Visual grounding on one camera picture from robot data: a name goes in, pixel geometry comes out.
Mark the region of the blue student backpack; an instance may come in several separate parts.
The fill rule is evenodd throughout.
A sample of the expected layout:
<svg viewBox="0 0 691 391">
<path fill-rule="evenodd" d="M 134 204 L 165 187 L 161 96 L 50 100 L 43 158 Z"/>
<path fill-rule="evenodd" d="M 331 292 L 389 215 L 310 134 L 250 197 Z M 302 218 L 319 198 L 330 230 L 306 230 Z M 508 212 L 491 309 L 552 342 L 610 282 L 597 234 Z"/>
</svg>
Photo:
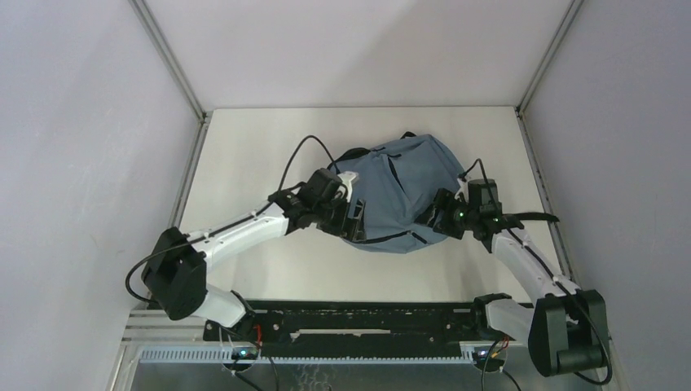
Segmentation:
<svg viewBox="0 0 691 391">
<path fill-rule="evenodd" d="M 456 193 L 465 171 L 455 154 L 431 134 L 406 132 L 371 148 L 351 148 L 335 165 L 358 179 L 350 192 L 365 203 L 365 240 L 346 243 L 374 253 L 412 253 L 446 240 L 446 235 L 416 223 L 438 190 Z"/>
</svg>

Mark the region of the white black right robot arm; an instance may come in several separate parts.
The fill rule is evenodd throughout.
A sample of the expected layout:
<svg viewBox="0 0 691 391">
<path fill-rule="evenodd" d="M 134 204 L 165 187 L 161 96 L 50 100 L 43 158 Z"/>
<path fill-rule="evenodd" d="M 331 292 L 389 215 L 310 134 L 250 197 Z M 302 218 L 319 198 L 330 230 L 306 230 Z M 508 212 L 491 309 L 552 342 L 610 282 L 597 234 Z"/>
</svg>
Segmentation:
<svg viewBox="0 0 691 391">
<path fill-rule="evenodd" d="M 459 194 L 439 189 L 416 223 L 455 239 L 472 233 L 511 271 L 532 304 L 526 308 L 507 294 L 476 298 L 477 312 L 470 319 L 474 334 L 490 339 L 500 333 L 526 346 L 544 377 L 582 377 L 585 371 L 602 367 L 612 371 L 603 296 L 582 289 L 549 266 L 525 229 L 526 221 L 549 221 L 551 216 L 504 213 L 492 179 L 469 180 L 465 185 L 467 191 Z"/>
</svg>

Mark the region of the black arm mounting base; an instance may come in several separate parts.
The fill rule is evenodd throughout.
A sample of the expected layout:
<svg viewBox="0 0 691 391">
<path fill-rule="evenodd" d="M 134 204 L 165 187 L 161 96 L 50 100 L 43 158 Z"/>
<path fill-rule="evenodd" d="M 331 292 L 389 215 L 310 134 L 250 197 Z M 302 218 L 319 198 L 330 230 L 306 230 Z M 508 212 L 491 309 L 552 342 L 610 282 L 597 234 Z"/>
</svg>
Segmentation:
<svg viewBox="0 0 691 391">
<path fill-rule="evenodd" d="M 251 300 L 249 319 L 223 331 L 207 321 L 207 342 L 255 342 L 264 354 L 411 357 L 451 355 L 465 342 L 503 340 L 471 302 Z"/>
</svg>

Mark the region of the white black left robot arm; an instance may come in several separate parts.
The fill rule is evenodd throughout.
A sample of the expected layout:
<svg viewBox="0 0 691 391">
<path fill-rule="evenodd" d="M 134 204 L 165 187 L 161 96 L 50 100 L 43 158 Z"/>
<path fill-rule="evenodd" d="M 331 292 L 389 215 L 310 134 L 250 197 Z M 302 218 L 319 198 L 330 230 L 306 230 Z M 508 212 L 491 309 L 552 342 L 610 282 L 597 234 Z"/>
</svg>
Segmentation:
<svg viewBox="0 0 691 391">
<path fill-rule="evenodd" d="M 188 233 L 169 228 L 143 259 L 141 280 L 170 320 L 207 319 L 243 340 L 253 333 L 253 310 L 239 293 L 208 282 L 208 274 L 239 253 L 310 226 L 341 239 L 364 240 L 366 203 L 354 196 L 358 180 L 353 171 L 318 169 L 234 220 Z"/>
</svg>

